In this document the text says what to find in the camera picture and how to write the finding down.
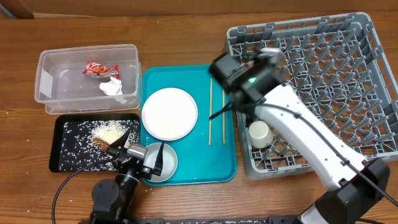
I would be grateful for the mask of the wooden chopstick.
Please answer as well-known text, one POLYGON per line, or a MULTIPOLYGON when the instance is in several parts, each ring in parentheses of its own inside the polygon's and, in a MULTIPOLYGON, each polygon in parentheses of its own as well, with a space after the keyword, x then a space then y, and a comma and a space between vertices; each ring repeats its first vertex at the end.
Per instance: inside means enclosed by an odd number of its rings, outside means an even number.
MULTIPOLYGON (((209 102, 209 115, 212 115, 213 107, 213 79, 210 79, 210 102, 209 102)), ((208 145, 211 145, 211 135, 212 135, 212 120, 209 118, 209 133, 208 133, 208 145)))
MULTIPOLYGON (((225 106, 225 93, 224 93, 224 90, 222 91, 222 105, 223 105, 223 108, 224 108, 224 106, 225 106)), ((226 136, 225 136, 225 114, 224 114, 224 112, 222 112, 222 137, 223 137, 223 144, 225 144, 226 143, 226 136)))

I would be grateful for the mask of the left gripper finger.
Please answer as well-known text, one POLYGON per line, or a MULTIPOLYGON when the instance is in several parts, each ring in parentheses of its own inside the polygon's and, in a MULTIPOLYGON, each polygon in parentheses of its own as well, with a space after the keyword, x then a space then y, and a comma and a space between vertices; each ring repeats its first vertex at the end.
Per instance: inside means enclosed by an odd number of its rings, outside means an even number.
POLYGON ((128 140, 129 135, 130 135, 130 130, 126 131, 120 138, 115 140, 115 142, 111 143, 109 145, 109 147, 112 148, 112 149, 121 149, 121 148, 123 148, 125 143, 128 140))
POLYGON ((154 175, 160 175, 162 173, 163 150, 164 150, 164 142, 161 143, 160 148, 157 153, 157 157, 156 157, 155 164, 154 164, 154 175))

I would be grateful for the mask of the pink round plate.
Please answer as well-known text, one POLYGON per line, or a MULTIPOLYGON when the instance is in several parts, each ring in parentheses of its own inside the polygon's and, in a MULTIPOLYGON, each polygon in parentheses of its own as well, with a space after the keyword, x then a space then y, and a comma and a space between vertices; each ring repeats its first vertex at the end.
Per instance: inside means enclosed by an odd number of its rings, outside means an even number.
POLYGON ((174 141, 185 137, 195 127, 198 106, 186 91, 163 88, 146 99, 141 118, 151 136, 162 141, 174 141))

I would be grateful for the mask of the grey bowl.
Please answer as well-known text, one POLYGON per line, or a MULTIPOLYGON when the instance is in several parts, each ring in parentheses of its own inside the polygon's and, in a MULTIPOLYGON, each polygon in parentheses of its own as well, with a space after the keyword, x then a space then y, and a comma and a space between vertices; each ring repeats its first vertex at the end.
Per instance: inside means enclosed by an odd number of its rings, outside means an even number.
MULTIPOLYGON (((146 155, 146 159, 144 161, 144 165, 150 168, 154 168, 155 160, 158 155, 158 151, 161 147, 161 143, 153 143, 147 146, 148 152, 146 155)), ((160 176, 152 175, 152 178, 149 179, 149 182, 152 183, 162 183, 166 180, 169 180, 171 176, 174 175, 178 166, 178 157, 176 152, 170 147, 168 144, 164 144, 163 148, 163 166, 162 173, 160 176)))

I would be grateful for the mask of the red snack wrapper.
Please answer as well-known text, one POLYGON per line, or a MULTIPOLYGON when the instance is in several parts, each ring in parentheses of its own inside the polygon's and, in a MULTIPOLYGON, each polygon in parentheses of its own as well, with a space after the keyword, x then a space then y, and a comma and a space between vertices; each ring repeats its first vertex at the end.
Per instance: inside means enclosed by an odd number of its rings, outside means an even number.
POLYGON ((103 64, 96 62, 88 62, 86 64, 86 69, 82 72, 84 76, 92 76, 93 78, 106 78, 113 77, 116 79, 120 79, 119 67, 118 65, 113 65, 111 67, 107 67, 103 64))

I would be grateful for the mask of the white tissue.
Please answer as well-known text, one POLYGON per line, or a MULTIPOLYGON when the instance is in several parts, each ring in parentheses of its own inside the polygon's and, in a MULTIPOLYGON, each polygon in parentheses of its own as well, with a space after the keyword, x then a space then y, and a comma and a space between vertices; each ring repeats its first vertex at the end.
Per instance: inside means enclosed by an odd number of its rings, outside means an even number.
POLYGON ((127 100, 125 100, 123 97, 121 80, 115 77, 110 77, 110 81, 101 83, 99 88, 105 95, 114 96, 116 101, 122 104, 127 103, 127 100))

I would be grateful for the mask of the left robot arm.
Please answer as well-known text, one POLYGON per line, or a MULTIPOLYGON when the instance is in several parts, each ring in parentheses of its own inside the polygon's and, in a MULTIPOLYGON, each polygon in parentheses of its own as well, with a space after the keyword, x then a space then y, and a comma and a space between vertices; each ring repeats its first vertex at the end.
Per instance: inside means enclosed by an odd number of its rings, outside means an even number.
POLYGON ((99 181, 92 190, 93 211, 90 223, 132 223, 126 213, 134 191, 141 179, 160 176, 163 168, 164 143, 159 147, 154 167, 144 164, 148 149, 138 144, 125 147, 130 132, 125 132, 111 144, 94 138, 93 144, 112 156, 112 165, 118 171, 116 177, 99 181))

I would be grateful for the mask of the beige ceramic cup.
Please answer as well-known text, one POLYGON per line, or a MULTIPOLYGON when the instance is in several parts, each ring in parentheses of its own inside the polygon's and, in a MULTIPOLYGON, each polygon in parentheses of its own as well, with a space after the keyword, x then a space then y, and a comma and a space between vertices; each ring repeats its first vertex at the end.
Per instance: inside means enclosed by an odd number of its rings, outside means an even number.
POLYGON ((256 148, 264 148, 273 141, 270 127, 263 121, 254 121, 249 126, 249 137, 251 145, 256 148))

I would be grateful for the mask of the rice and food scraps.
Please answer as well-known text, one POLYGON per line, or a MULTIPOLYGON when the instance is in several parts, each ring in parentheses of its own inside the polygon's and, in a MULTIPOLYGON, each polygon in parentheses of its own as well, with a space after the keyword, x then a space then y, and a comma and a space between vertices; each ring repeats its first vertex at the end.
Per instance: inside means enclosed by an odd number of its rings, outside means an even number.
POLYGON ((92 163, 107 160, 99 146, 98 138, 111 144, 124 133, 130 132, 125 147, 140 141, 140 124, 137 120, 70 121, 63 125, 58 171, 74 172, 92 163))

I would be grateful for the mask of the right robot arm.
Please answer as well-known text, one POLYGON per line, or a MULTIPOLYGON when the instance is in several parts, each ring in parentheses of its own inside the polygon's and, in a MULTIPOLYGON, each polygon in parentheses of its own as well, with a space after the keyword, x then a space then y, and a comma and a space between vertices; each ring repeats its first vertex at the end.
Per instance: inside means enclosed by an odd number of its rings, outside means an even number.
POLYGON ((386 193, 390 170, 382 159, 367 160, 330 131, 277 72, 282 52, 263 48, 244 63, 223 53, 208 71, 229 95, 221 111, 252 114, 276 128, 309 162, 327 191, 287 223, 356 223, 386 193))

